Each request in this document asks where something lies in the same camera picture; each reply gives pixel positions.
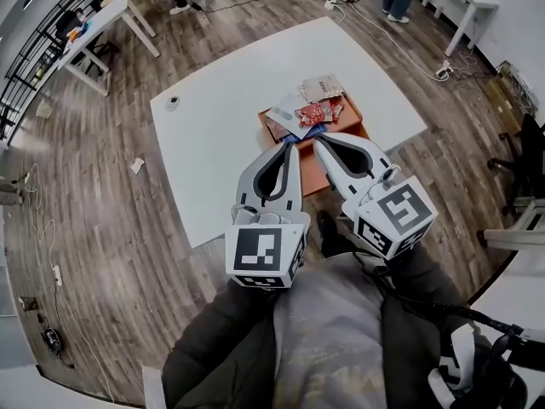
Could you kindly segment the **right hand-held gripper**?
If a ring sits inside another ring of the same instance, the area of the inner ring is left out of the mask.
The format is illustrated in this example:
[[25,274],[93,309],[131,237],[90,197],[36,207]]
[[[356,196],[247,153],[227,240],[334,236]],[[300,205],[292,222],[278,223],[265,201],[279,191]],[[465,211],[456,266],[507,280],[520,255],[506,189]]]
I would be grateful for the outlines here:
[[438,216],[416,176],[400,172],[389,189],[377,184],[389,162],[373,141],[325,133],[314,138],[313,151],[330,185],[346,200],[342,210],[353,222],[353,233],[382,258],[389,261],[409,250]]

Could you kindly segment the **orange drawer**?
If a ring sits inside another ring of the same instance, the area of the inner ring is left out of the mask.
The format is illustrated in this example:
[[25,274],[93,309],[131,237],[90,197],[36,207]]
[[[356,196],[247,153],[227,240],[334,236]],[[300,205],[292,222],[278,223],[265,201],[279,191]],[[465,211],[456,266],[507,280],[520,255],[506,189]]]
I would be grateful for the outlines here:
[[[328,133],[343,132],[350,135],[368,137],[361,121],[353,124],[327,124]],[[313,138],[295,144],[299,150],[301,166],[301,188],[304,197],[310,196],[327,188],[330,183],[326,178],[324,168],[313,151]]]

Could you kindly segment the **orange storage box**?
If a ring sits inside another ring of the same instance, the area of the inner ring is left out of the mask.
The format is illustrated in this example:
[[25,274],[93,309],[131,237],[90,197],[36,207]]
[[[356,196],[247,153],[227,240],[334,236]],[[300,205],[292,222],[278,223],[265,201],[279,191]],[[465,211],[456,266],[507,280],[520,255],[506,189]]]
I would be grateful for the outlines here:
[[[341,100],[343,109],[337,122],[326,124],[327,133],[343,132],[351,135],[357,135],[369,139],[369,135],[364,127],[364,120],[361,111],[353,102],[352,98],[345,94]],[[280,143],[278,138],[274,137],[273,132],[267,124],[267,112],[269,109],[258,113],[262,125],[262,134],[264,135],[266,145],[272,147]]]

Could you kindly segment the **blue packet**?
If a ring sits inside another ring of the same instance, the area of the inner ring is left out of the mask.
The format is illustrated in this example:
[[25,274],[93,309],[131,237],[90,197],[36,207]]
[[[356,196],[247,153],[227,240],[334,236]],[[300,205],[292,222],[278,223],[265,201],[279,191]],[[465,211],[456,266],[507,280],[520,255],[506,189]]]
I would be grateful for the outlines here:
[[323,123],[315,124],[306,134],[305,136],[300,139],[296,135],[288,134],[287,136],[283,137],[281,139],[281,142],[289,142],[289,143],[299,143],[302,141],[310,140],[314,136],[319,135],[321,133],[324,133],[328,130],[327,126]]

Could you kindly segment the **brown snack packet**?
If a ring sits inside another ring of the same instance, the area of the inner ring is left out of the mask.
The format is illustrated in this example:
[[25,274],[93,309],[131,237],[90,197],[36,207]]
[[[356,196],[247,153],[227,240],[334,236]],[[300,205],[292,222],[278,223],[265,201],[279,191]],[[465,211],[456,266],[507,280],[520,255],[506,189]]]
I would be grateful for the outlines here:
[[290,135],[290,132],[285,127],[270,119],[267,115],[264,116],[263,120],[275,141],[280,141]]

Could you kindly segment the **white pouch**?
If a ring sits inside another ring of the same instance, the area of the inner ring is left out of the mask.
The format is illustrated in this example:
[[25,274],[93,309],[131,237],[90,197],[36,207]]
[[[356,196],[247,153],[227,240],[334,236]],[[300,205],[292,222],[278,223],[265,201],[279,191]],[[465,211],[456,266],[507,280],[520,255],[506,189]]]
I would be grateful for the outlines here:
[[301,126],[300,118],[296,112],[307,105],[307,101],[301,95],[288,93],[266,112],[266,115],[299,140],[302,140],[311,128]]

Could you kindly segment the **white labelled snack packet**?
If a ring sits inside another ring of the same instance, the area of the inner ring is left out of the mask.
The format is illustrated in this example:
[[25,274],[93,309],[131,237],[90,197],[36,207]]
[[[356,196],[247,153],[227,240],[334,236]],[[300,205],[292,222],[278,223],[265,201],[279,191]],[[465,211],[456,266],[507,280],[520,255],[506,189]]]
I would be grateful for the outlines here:
[[321,102],[344,94],[344,89],[334,74],[305,79],[302,82],[302,89],[309,103]]

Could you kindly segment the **person's legs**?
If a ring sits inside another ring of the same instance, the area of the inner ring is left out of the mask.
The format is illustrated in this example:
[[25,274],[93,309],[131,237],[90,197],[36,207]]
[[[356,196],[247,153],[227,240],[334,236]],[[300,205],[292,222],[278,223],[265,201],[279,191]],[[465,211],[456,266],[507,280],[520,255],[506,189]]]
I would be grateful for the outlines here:
[[340,234],[334,218],[325,210],[317,214],[318,230],[322,237],[321,253],[330,258],[344,253],[363,252],[350,239]]

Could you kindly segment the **person's torso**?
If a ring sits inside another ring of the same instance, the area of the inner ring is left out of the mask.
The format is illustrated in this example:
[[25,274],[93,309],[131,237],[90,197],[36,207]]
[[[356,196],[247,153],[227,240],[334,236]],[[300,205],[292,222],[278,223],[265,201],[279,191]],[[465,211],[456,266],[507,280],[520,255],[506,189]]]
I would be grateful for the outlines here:
[[300,270],[273,312],[273,409],[387,409],[382,302],[349,253]]

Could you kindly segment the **white metal rack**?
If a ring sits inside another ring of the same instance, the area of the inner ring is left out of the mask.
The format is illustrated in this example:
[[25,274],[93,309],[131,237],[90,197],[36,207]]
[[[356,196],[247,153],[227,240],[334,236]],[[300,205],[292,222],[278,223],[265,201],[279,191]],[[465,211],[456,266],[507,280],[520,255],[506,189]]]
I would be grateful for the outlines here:
[[517,198],[514,209],[519,218],[507,229],[485,229],[477,232],[483,247],[508,251],[531,251],[545,248],[545,230],[530,229],[537,216],[545,216],[545,199]]

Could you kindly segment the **cardboard box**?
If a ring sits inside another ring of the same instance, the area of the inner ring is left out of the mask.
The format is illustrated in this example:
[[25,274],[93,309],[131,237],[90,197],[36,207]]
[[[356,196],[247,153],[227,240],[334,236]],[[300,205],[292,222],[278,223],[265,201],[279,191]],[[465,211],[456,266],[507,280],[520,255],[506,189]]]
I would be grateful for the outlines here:
[[518,68],[507,60],[486,82],[485,93],[497,115],[510,127],[521,126],[526,114],[536,118],[538,99]]

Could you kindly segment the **white curved desk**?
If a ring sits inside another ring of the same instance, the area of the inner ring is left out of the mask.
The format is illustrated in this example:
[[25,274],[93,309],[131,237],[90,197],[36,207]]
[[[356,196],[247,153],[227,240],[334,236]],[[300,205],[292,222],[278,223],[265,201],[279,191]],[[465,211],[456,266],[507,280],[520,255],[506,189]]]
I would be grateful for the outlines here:
[[80,394],[42,377],[35,366],[0,370],[0,409],[140,409]]
[[545,250],[514,252],[471,308],[506,324],[545,331]]

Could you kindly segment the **black harness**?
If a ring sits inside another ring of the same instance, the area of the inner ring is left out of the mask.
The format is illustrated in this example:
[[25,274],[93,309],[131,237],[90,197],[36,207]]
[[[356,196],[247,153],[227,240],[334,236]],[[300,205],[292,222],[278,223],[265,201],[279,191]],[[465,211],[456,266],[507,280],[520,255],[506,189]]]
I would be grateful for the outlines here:
[[545,331],[494,320],[465,307],[431,303],[470,324],[441,334],[397,293],[387,264],[354,252],[364,276],[384,296],[383,365],[392,409],[545,409],[545,390],[533,403],[516,367],[545,372]]

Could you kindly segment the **black round device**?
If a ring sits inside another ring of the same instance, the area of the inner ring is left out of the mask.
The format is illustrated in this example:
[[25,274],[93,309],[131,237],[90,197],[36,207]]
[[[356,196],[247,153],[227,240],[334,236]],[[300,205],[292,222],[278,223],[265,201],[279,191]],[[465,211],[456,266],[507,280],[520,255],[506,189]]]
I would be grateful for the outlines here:
[[44,329],[41,332],[41,337],[50,353],[58,355],[63,349],[63,344],[60,336],[53,328]]

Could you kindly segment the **black railing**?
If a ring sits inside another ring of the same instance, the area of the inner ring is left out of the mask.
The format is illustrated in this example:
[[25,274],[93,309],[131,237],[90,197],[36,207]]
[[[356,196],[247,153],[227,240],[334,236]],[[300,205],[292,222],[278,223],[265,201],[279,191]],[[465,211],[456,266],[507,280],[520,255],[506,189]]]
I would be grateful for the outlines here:
[[0,27],[0,144],[9,145],[34,98],[55,72],[61,44],[55,24],[68,10],[92,14],[100,0],[23,0],[13,30]]

